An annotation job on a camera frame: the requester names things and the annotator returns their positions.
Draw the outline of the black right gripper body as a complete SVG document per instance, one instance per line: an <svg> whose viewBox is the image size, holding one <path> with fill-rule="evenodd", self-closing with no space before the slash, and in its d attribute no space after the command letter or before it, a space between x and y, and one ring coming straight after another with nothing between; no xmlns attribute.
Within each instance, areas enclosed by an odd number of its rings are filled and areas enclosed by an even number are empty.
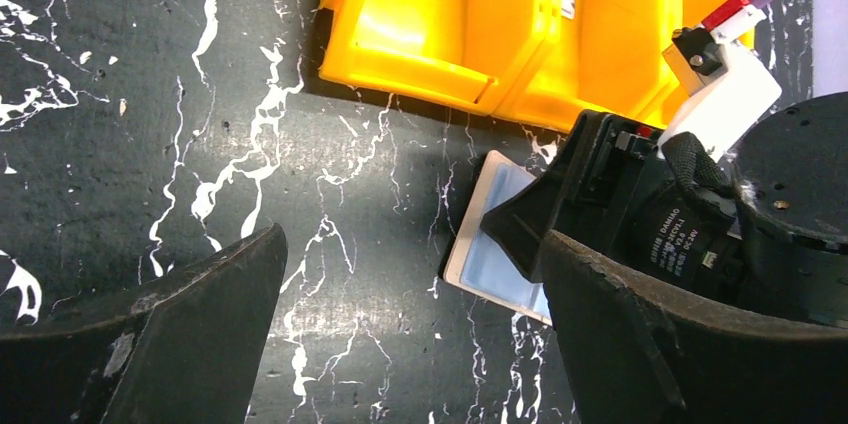
<svg viewBox="0 0 848 424"><path fill-rule="evenodd" d="M729 180L686 139L671 160L660 130L582 112L552 165L559 186L549 226L602 255L723 303L746 277Z"/></svg>

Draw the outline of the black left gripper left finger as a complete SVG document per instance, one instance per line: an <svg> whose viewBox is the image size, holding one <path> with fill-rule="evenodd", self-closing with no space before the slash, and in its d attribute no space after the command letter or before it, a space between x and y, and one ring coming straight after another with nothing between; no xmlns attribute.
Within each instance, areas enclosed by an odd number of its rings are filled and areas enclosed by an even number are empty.
<svg viewBox="0 0 848 424"><path fill-rule="evenodd" d="M1 335L5 423L241 423L288 257L279 225Z"/></svg>

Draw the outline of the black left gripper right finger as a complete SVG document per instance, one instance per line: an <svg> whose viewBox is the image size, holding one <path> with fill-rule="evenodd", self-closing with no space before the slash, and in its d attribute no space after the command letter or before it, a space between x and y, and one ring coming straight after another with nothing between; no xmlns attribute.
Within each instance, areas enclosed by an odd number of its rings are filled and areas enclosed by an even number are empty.
<svg viewBox="0 0 848 424"><path fill-rule="evenodd" d="M721 304L551 231L552 325L585 423L843 423L847 333Z"/></svg>

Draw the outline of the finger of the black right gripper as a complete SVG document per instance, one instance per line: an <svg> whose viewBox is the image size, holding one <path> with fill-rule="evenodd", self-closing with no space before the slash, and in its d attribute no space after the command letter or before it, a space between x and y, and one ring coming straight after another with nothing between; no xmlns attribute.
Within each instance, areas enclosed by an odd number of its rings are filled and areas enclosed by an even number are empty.
<svg viewBox="0 0 848 424"><path fill-rule="evenodd" d="M551 230L567 234L577 220L577 208L563 191L564 170L548 170L516 196L486 212L481 228L530 282L542 282L536 263L540 246Z"/></svg>

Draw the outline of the white leather card holder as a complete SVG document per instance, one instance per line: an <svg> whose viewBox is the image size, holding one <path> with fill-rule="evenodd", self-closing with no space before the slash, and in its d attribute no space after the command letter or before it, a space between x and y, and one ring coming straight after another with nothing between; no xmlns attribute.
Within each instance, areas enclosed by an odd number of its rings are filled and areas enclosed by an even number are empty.
<svg viewBox="0 0 848 424"><path fill-rule="evenodd" d="M486 212L516 196L533 180L531 173L502 153L487 153L442 278L459 289L550 326L543 286L523 277L481 227Z"/></svg>

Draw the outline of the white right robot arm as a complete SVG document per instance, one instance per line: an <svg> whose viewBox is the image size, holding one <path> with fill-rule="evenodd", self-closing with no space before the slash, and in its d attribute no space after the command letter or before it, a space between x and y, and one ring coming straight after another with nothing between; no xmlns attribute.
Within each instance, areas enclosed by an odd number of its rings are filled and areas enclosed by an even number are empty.
<svg viewBox="0 0 848 424"><path fill-rule="evenodd" d="M551 167L482 230L536 282L556 231L622 265L761 314L847 324L847 96L751 127L721 167L691 134L582 112Z"/></svg>

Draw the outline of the yellow three-compartment plastic tray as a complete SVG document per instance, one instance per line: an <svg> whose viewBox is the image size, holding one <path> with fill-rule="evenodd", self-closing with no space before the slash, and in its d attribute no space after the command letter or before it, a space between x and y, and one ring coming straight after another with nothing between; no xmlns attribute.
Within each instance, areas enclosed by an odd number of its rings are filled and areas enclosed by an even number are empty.
<svg viewBox="0 0 848 424"><path fill-rule="evenodd" d="M687 99L672 34L726 0L321 0L320 76L568 131L585 110L663 128Z"/></svg>

